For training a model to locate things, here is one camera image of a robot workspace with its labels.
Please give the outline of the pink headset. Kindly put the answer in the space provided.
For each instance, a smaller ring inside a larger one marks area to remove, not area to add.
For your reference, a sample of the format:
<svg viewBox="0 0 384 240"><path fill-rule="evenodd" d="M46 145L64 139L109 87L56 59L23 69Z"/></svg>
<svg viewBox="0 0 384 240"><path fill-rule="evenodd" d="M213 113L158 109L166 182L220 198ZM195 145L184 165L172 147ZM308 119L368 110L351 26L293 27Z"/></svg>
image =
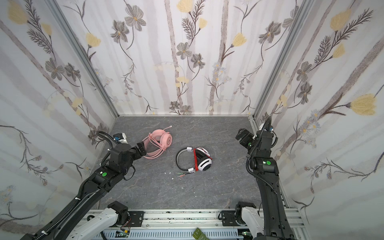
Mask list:
<svg viewBox="0 0 384 240"><path fill-rule="evenodd" d="M148 136L143 139L147 151L147 154L144 156L146 159L153 160L158 158L167 150L167 148L171 146L173 137L170 132L167 131L171 127L172 126L155 130L152 133L149 133ZM153 152L149 152L147 148L150 145L157 147L158 149Z"/></svg>

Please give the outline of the white black headset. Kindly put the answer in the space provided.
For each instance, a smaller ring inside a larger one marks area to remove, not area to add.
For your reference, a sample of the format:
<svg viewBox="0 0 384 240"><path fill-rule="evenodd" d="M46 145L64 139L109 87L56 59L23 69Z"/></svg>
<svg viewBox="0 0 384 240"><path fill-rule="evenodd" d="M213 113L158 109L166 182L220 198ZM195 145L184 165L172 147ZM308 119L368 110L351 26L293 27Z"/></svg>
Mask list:
<svg viewBox="0 0 384 240"><path fill-rule="evenodd" d="M192 168L183 169L179 165L179 158L181 154L185 152L190 152L194 154L194 166ZM186 147L184 149L181 149L176 155L176 165L178 169L181 170L185 175L192 174L198 171L202 171L202 172L207 171L212 166L212 163L213 163L213 159L211 158L211 155L205 148L202 148L202 147L198 147L198 148Z"/></svg>

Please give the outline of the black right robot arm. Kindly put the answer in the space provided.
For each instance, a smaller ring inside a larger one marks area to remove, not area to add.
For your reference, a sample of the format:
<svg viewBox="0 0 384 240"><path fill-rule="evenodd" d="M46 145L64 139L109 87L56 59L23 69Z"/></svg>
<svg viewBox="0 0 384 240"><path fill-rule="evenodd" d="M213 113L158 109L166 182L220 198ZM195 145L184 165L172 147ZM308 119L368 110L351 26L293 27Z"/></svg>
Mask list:
<svg viewBox="0 0 384 240"><path fill-rule="evenodd" d="M263 218L251 203L239 202L235 208L238 225L246 226L254 240L294 240L281 195L277 162L271 157L271 148L277 140L272 117L265 120L256 134L239 129L236 140L248 151L246 170L256 179L263 207Z"/></svg>

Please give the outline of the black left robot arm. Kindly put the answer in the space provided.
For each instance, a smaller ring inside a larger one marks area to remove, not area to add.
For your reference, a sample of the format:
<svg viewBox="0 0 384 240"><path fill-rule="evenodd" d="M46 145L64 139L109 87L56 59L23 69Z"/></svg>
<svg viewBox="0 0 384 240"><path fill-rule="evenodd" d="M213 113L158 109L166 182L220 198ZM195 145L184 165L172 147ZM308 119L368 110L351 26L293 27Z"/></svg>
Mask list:
<svg viewBox="0 0 384 240"><path fill-rule="evenodd" d="M25 234L23 240L65 240L91 207L126 179L133 162L147 154L143 141L132 147L124 134L110 136L97 131L96 135L109 144L100 167L84 180L75 198L51 222L35 234Z"/></svg>

